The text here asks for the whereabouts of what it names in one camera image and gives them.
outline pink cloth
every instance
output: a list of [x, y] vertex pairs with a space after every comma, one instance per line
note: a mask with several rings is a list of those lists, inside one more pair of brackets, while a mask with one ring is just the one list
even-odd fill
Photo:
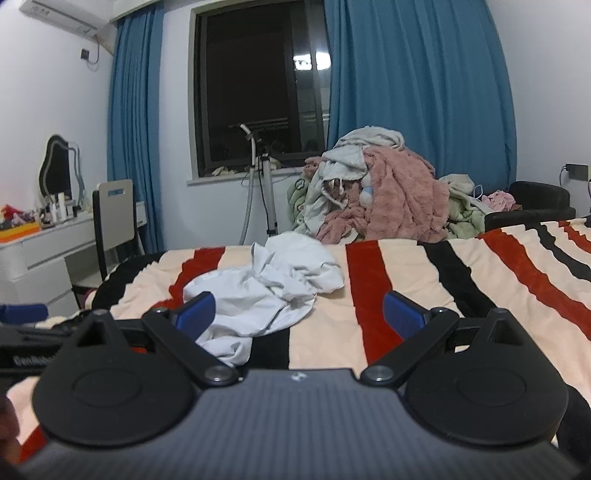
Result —
[[347, 206], [344, 210], [336, 210], [326, 216], [324, 224], [316, 235], [316, 238], [323, 244], [338, 244], [340, 239], [347, 235], [352, 228], [355, 228], [361, 235], [364, 235], [367, 230], [366, 210], [359, 203], [360, 182], [344, 181], [343, 187], [345, 195], [337, 200], [341, 201], [346, 198], [348, 200]]
[[306, 163], [303, 168], [303, 174], [311, 179], [318, 170], [318, 165], [320, 165], [324, 161], [322, 157], [309, 157], [306, 159]]
[[515, 204], [513, 195], [507, 192], [497, 190], [495, 193], [490, 195], [483, 195], [482, 203], [487, 207], [491, 208], [493, 212], [509, 212], [511, 207]]
[[445, 239], [449, 190], [435, 180], [433, 166], [408, 148], [371, 147], [364, 154], [374, 188], [365, 238]]
[[433, 166], [412, 150], [370, 147], [364, 152], [374, 189], [372, 205], [359, 203], [360, 181], [343, 182], [344, 210], [331, 212], [317, 239], [337, 244], [355, 228], [366, 239], [410, 238], [438, 242], [447, 237], [443, 228], [449, 216], [449, 190], [435, 180]]

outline window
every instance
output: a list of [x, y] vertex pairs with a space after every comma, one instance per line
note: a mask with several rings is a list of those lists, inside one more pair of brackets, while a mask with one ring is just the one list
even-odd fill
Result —
[[322, 0], [248, 2], [200, 14], [194, 49], [197, 171], [244, 171], [244, 123], [300, 166], [326, 147], [330, 54]]

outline power outlet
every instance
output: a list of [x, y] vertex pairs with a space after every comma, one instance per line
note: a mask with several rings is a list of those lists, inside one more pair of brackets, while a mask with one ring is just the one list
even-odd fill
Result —
[[581, 165], [578, 163], [567, 163], [566, 171], [569, 172], [571, 180], [589, 181], [589, 165]]

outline blue gripper pad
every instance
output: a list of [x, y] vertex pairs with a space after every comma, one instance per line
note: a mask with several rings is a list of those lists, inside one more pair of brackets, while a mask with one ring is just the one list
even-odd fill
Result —
[[430, 318], [427, 309], [397, 291], [391, 291], [384, 297], [384, 320], [402, 340], [412, 337]]
[[22, 325], [47, 320], [47, 307], [41, 303], [29, 305], [0, 305], [0, 323]]
[[193, 342], [209, 327], [216, 316], [216, 300], [209, 291], [201, 292], [179, 309], [173, 311], [176, 328]]

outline white cloth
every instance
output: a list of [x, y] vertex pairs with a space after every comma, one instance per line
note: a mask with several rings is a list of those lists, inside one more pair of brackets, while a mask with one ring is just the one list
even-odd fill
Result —
[[333, 148], [322, 154], [326, 160], [323, 180], [359, 180], [365, 177], [368, 166], [365, 164], [363, 150], [359, 145], [346, 145]]
[[474, 192], [474, 182], [466, 173], [450, 173], [441, 177], [439, 181], [447, 183], [450, 196], [467, 201], [485, 215], [492, 213], [492, 208], [471, 196]]
[[344, 145], [398, 147], [399, 150], [402, 150], [404, 148], [404, 137], [402, 133], [384, 127], [363, 127], [339, 138], [335, 148]]
[[325, 167], [326, 162], [321, 162], [312, 180], [310, 180], [306, 201], [304, 202], [304, 223], [296, 228], [298, 233], [310, 233], [316, 236], [330, 211], [330, 201], [322, 192]]
[[213, 294], [216, 316], [197, 344], [229, 365], [248, 361], [252, 337], [299, 322], [312, 309], [316, 294], [345, 285], [330, 252], [299, 233], [271, 237], [264, 247], [254, 244], [251, 255], [250, 266], [200, 275], [183, 290], [184, 301], [203, 291]]

